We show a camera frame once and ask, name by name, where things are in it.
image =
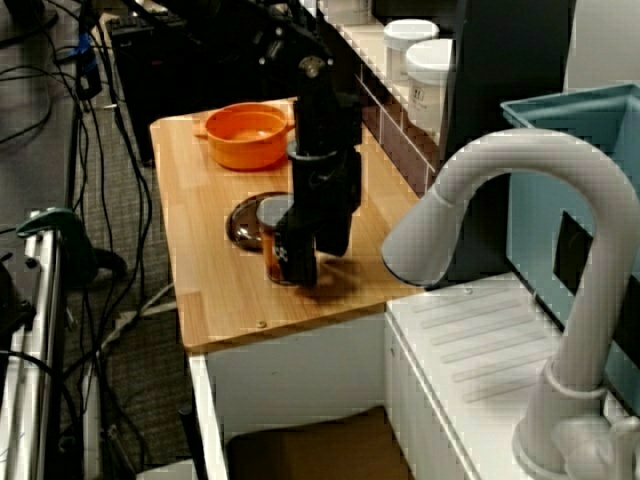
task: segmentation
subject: jar lid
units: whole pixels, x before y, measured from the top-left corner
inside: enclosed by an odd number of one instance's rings
[[[289,211],[293,205],[293,195],[278,195],[263,200],[258,207],[256,217],[258,222],[265,228],[276,228],[278,222]]]
[[[384,44],[394,50],[406,52],[417,43],[438,38],[440,29],[428,20],[396,20],[384,27]]]
[[[226,231],[229,239],[238,247],[258,252],[262,250],[262,237],[256,213],[267,198],[286,195],[286,192],[268,192],[254,195],[237,205],[227,217]]]
[[[427,85],[445,86],[451,71],[453,40],[421,42],[407,50],[407,73]]]

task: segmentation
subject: dark glass lid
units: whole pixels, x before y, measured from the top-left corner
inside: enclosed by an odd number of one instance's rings
[[[263,200],[285,195],[287,192],[267,192],[247,198],[233,209],[227,217],[227,236],[240,248],[251,251],[262,250],[260,238],[260,224],[256,218],[256,211]]]

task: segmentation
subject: wooden table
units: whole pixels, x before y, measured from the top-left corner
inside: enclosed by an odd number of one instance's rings
[[[288,101],[270,102],[290,108]],[[326,326],[381,312],[386,301],[422,290],[395,279],[380,249],[391,227],[417,197],[368,130],[363,130],[362,205],[351,242],[340,259],[317,254],[314,288],[277,285],[266,277],[262,255],[226,236],[233,208],[253,195],[291,191],[290,165],[235,172],[208,155],[193,133],[206,113],[159,120],[151,126],[165,229],[180,317],[190,353]]]

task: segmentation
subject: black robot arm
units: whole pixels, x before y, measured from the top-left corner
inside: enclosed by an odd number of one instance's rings
[[[295,17],[274,13],[270,7],[282,1],[159,3],[186,20],[190,34],[212,51],[257,62],[265,75],[293,86],[296,142],[287,154],[294,203],[276,227],[275,243],[285,280],[314,285],[314,250],[344,255],[351,217],[360,206],[361,160],[354,148],[362,138],[358,97],[334,91],[331,52]]]

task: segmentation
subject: orange bowl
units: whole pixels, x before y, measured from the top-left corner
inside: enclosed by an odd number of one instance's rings
[[[286,152],[293,119],[277,107],[238,103],[217,110],[205,122],[209,156],[232,170],[258,170]]]

